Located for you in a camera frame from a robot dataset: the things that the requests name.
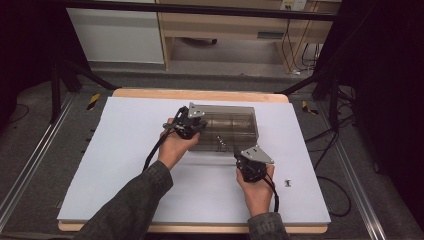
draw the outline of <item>white cabinet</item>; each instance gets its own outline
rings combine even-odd
[[[88,61],[164,64],[156,13],[70,8],[68,13]]]

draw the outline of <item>screw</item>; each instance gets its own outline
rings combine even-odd
[[[286,182],[286,187],[291,187],[291,185],[290,185],[291,180],[290,179],[286,179],[285,182]]]

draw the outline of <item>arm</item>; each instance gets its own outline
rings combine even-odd
[[[159,159],[128,182],[80,230],[74,239],[140,239],[145,235],[160,199],[172,187],[170,170],[199,139],[170,134],[159,148]]]
[[[249,209],[251,218],[247,221],[249,234],[252,240],[277,240],[290,239],[279,213],[269,212],[272,190],[265,181],[246,183],[239,169],[237,171],[237,182],[240,184]],[[274,166],[267,165],[267,173],[270,177],[274,175]]]

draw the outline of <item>gray sleeve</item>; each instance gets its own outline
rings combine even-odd
[[[279,213],[263,213],[247,221],[251,240],[290,239]]]
[[[74,239],[140,239],[150,226],[159,200],[172,185],[168,168],[156,161],[129,181]]]

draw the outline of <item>small black object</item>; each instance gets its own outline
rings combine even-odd
[[[177,118],[174,119],[174,129],[182,139],[192,139],[196,133],[206,128],[208,124],[200,117],[189,118],[188,108],[186,106],[181,107],[178,110]]]
[[[266,164],[247,159],[241,155],[241,151],[234,150],[234,157],[237,159],[236,165],[240,169],[245,182],[257,182],[266,176]]]

